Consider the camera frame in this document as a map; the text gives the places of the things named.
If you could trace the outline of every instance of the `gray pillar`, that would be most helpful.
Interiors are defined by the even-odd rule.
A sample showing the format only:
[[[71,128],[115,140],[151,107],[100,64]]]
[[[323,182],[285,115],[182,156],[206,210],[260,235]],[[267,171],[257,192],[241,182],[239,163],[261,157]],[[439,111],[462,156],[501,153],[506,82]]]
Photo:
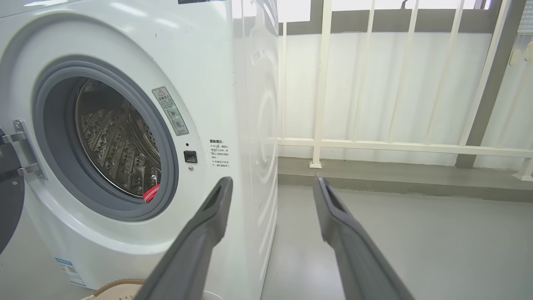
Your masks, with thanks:
[[[502,35],[498,42],[498,48],[496,48],[494,62],[490,69],[487,85],[485,86],[472,130],[466,142],[469,146],[481,146],[481,142],[483,141],[483,136],[487,130],[487,125],[489,124],[490,116],[494,109],[500,86],[502,85],[509,56],[513,50],[514,40],[516,39],[525,4],[526,0],[512,0],[511,6],[509,7],[509,12],[502,29]],[[476,155],[459,154],[457,155],[455,166],[462,169],[470,169],[474,166],[475,158]]]

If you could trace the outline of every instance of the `stainless steel drum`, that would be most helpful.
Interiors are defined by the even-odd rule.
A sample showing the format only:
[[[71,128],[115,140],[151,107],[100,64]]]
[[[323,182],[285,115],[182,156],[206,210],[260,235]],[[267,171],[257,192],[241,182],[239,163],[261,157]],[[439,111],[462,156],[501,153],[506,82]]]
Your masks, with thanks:
[[[120,93],[88,79],[77,95],[75,113],[79,141],[102,177],[138,198],[160,182],[161,160],[152,133]]]

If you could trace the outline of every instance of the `gray rubber gasket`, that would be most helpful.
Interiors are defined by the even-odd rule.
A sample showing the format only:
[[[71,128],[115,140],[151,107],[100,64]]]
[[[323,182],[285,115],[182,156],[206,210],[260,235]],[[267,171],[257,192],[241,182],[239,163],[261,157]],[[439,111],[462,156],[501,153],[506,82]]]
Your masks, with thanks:
[[[150,203],[113,187],[85,155],[77,137],[73,112],[77,89],[87,78],[119,92],[150,127],[161,159],[160,189]],[[156,106],[129,77],[94,58],[65,57],[41,73],[34,91],[37,142],[55,176],[75,198],[99,214],[125,221],[154,217],[168,206],[179,177],[173,139]]]

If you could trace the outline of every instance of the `white wall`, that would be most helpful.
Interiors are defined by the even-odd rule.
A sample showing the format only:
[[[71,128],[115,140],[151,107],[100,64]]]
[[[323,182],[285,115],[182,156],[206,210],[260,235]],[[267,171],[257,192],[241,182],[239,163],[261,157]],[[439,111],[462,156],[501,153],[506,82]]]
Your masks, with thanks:
[[[446,56],[449,33],[415,33],[405,88],[392,140],[423,143]],[[332,34],[324,115],[325,139],[352,139],[366,33]],[[357,139],[385,141],[397,94],[407,33],[373,33]],[[459,143],[479,83],[491,34],[457,38],[432,143]],[[531,40],[526,37],[523,48]],[[286,129],[288,138],[313,138],[320,35],[287,36]],[[508,67],[483,146],[495,146],[525,61]],[[504,147],[527,148],[533,135],[533,92],[520,101]],[[312,157],[311,147],[281,146],[280,156]],[[323,148],[322,159],[454,165],[456,154]],[[523,159],[478,156],[475,166],[517,169]]]

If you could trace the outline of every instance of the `red cloth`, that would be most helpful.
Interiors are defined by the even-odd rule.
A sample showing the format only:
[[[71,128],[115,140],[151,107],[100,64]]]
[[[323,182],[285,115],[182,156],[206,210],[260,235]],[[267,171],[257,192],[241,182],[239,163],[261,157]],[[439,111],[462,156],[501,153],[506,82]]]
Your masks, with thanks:
[[[149,189],[144,193],[142,198],[146,203],[150,203],[152,199],[156,196],[157,191],[159,190],[159,185],[155,185],[153,188]]]

